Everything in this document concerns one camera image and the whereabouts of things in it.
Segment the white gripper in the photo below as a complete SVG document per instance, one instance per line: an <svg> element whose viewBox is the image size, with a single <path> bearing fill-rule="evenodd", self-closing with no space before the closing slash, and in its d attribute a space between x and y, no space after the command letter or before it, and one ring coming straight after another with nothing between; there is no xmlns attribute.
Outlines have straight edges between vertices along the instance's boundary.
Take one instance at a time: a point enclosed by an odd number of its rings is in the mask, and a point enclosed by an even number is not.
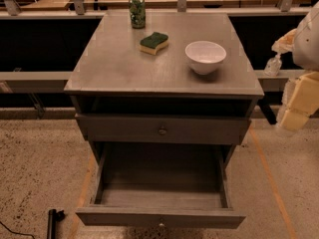
<svg viewBox="0 0 319 239"><path fill-rule="evenodd" d="M271 50L278 54L291 52L295 33L296 30L292 29L280 37L274 42ZM306 125L309 117L319 109L318 72L302 75L296 80L296 86L289 100L288 107L290 110L284 113L280 126L290 131L297 131Z"/></svg>

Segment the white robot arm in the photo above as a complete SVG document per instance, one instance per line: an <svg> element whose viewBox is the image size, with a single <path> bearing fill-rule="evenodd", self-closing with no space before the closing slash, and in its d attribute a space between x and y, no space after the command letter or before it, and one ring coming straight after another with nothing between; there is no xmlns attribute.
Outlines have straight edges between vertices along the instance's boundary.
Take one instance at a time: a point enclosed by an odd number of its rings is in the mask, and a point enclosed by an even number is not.
<svg viewBox="0 0 319 239"><path fill-rule="evenodd" d="M319 2L296 29L278 39L271 47L276 53L292 53L293 63L305 70L285 85L283 105L277 127L295 132L319 110Z"/></svg>

